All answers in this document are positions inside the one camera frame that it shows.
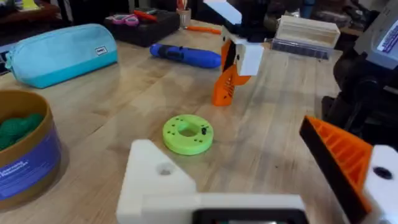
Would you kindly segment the bare white left gripper left finger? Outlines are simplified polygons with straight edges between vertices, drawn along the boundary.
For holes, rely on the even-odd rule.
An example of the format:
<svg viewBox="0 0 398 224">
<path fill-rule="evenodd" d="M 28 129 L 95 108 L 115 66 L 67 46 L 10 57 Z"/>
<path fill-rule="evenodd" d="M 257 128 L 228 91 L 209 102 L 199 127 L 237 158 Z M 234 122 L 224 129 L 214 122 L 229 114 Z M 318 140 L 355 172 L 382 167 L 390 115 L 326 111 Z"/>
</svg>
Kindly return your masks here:
<svg viewBox="0 0 398 224">
<path fill-rule="evenodd" d="M 191 223 L 197 185 L 152 141 L 131 143 L 116 209 L 118 223 Z"/>
</svg>

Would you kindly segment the white orange left gripper right finger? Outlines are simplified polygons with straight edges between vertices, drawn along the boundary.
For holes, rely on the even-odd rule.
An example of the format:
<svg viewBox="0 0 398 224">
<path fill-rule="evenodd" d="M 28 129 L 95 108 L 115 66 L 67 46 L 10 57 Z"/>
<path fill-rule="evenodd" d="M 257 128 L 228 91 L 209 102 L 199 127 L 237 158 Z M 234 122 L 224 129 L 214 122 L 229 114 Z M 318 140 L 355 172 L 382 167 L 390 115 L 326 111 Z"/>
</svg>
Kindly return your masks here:
<svg viewBox="0 0 398 224">
<path fill-rule="evenodd" d="M 371 145 L 305 116 L 299 134 L 332 189 L 346 223 L 397 224 L 397 151 Z"/>
</svg>

